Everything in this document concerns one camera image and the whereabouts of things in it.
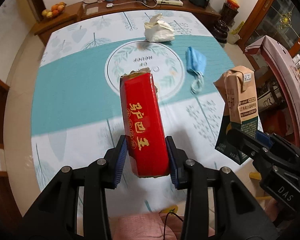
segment beige and green carton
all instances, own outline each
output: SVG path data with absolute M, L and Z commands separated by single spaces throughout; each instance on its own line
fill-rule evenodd
M 226 134 L 231 128 L 238 128 L 252 137 L 258 129 L 257 91 L 252 70 L 237 66 L 214 82 L 225 102 L 220 132 L 215 149 L 238 164 L 248 156 L 227 142 Z

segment black vase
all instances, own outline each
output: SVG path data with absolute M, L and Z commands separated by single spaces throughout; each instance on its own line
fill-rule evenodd
M 227 43 L 229 28 L 224 21 L 218 20 L 214 22 L 211 34 L 220 43 L 222 47 Z

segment mask ear loop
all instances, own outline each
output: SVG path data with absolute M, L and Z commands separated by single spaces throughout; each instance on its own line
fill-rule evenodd
M 198 94 L 202 91 L 202 89 L 204 87 L 204 80 L 203 80 L 203 76 L 200 72 L 196 71 L 195 73 L 197 74 L 197 77 L 191 84 L 191 91 L 194 94 Z

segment red bag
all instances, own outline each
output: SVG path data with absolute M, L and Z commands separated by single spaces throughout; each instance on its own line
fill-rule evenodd
M 168 152 L 150 69 L 122 76 L 120 98 L 133 173 L 138 177 L 168 175 Z

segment fruit bowl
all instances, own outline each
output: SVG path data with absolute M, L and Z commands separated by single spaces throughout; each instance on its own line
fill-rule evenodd
M 42 16 L 47 19 L 52 19 L 60 15 L 66 7 L 64 2 L 57 3 L 51 6 L 51 10 L 45 9 L 42 11 Z

